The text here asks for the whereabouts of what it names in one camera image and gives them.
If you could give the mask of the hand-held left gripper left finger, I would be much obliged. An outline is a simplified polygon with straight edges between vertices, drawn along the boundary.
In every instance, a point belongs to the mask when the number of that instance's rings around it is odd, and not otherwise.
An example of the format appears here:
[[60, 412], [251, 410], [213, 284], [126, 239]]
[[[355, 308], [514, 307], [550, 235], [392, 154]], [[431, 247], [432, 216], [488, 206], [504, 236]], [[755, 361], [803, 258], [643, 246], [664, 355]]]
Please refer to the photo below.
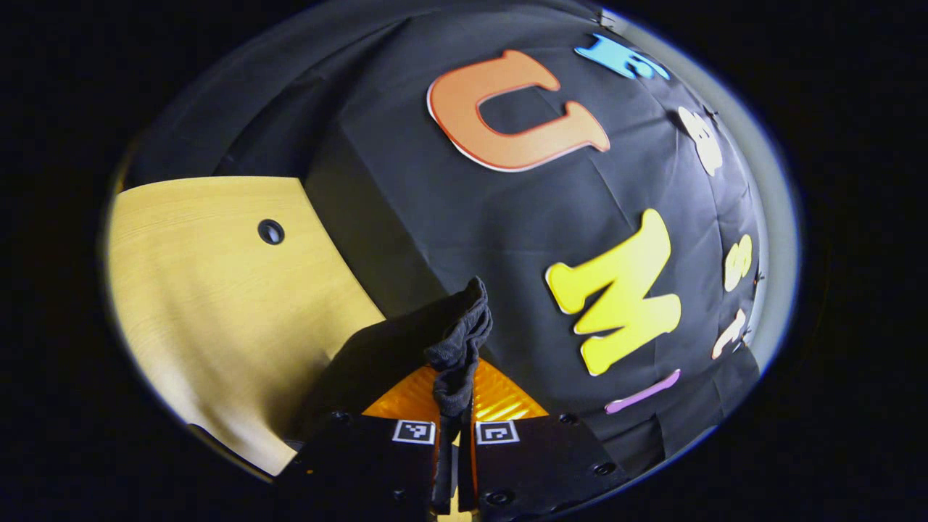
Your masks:
[[278, 477], [281, 521], [434, 521], [442, 435], [423, 366], [361, 412], [337, 410]]

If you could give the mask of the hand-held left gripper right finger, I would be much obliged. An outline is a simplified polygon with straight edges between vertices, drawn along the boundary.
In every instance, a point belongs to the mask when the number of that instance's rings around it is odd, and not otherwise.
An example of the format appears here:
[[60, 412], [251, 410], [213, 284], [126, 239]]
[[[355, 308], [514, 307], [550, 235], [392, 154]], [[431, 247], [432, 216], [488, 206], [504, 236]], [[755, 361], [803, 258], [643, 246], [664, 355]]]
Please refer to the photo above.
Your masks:
[[577, 414], [553, 412], [481, 361], [457, 444], [457, 511], [533, 521], [591, 502], [629, 472]]

